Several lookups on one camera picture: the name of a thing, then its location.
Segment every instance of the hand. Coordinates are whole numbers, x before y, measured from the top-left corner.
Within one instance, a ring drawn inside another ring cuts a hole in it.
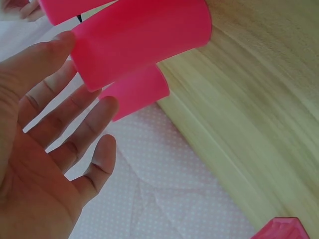
[[[44,16],[38,0],[0,0],[0,20],[36,21]]]
[[[34,128],[22,131],[76,74],[72,62],[65,62],[74,41],[64,32],[0,63],[1,239],[68,238],[82,208],[113,172],[116,142],[106,135],[85,174],[73,181],[64,177],[115,114],[111,97],[101,100],[60,147],[45,152],[100,91],[80,87]]]

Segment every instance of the wooden surface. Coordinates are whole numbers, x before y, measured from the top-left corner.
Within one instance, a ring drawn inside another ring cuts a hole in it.
[[[257,230],[299,217],[317,239],[319,1],[208,3],[212,40],[160,63],[159,104]]]

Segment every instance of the pink plastic tube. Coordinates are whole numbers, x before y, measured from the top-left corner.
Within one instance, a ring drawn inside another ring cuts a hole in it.
[[[68,19],[88,10],[102,6],[113,0],[38,0],[42,10],[53,25],[58,25]]]
[[[203,46],[212,31],[205,0],[119,0],[73,29],[72,59],[90,91]]]
[[[133,72],[106,88],[99,96],[113,96],[119,102],[117,121],[169,95],[164,75],[156,65]]]
[[[310,239],[298,218],[274,218],[251,239]]]

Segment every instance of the white fabric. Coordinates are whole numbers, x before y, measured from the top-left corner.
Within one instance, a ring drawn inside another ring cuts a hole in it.
[[[46,19],[1,22],[0,59],[76,24],[76,19],[58,27]],[[77,76],[44,114],[81,84]],[[48,150],[58,147],[91,108]],[[83,210],[72,239],[248,239],[255,233],[157,105],[112,123],[105,133],[118,142],[114,175]],[[67,173],[68,178],[85,171],[94,146]]]

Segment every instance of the black cord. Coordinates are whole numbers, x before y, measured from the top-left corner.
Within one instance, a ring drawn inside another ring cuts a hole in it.
[[[82,16],[81,15],[77,15],[77,18],[79,19],[80,22],[82,22]]]

